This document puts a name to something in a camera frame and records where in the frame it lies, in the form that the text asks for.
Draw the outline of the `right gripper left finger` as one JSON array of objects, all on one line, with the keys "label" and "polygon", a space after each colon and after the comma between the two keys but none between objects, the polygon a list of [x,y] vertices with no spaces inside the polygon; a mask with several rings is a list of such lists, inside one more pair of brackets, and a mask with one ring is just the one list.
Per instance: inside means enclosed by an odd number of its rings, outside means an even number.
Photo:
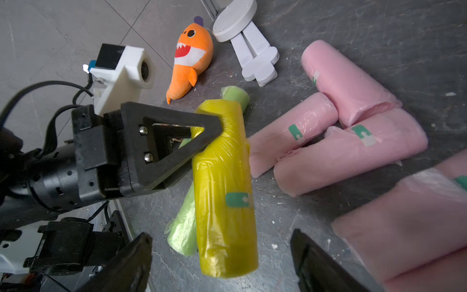
[{"label": "right gripper left finger", "polygon": [[152,237],[141,233],[78,291],[144,292],[152,265],[152,244]]}]

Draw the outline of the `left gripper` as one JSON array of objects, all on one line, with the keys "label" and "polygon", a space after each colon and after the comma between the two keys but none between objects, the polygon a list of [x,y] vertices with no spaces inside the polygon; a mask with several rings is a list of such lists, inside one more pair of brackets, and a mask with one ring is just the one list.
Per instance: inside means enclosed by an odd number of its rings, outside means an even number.
[{"label": "left gripper", "polygon": [[[71,117],[82,202],[122,198],[121,191],[169,188],[223,131],[218,116],[136,102],[103,116],[85,105],[73,109]],[[117,132],[122,125],[121,157]]]}]

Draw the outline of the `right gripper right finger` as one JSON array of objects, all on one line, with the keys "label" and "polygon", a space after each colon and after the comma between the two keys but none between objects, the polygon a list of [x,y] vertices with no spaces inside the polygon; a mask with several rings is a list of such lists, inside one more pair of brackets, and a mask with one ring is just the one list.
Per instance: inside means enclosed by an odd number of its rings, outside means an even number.
[{"label": "right gripper right finger", "polygon": [[368,290],[300,229],[293,231],[290,245],[301,292],[366,292]]}]

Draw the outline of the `yellow roll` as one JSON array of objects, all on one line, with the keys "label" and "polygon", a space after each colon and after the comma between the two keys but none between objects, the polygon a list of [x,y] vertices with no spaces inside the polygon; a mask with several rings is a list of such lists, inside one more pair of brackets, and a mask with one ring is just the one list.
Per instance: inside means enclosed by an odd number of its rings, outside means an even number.
[{"label": "yellow roll", "polygon": [[223,131],[192,162],[201,272],[244,276],[259,266],[250,147],[237,101],[204,101],[197,113],[220,119]]}]

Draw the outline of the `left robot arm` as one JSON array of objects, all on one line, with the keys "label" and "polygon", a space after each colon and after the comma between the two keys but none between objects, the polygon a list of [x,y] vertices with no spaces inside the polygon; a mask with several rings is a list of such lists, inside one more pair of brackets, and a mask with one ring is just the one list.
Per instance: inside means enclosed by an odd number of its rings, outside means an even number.
[{"label": "left robot arm", "polygon": [[67,105],[73,141],[57,145],[51,119],[41,148],[1,127],[1,229],[17,229],[101,201],[155,193],[174,185],[191,159],[223,131],[212,114],[136,102],[100,116],[92,105]]}]

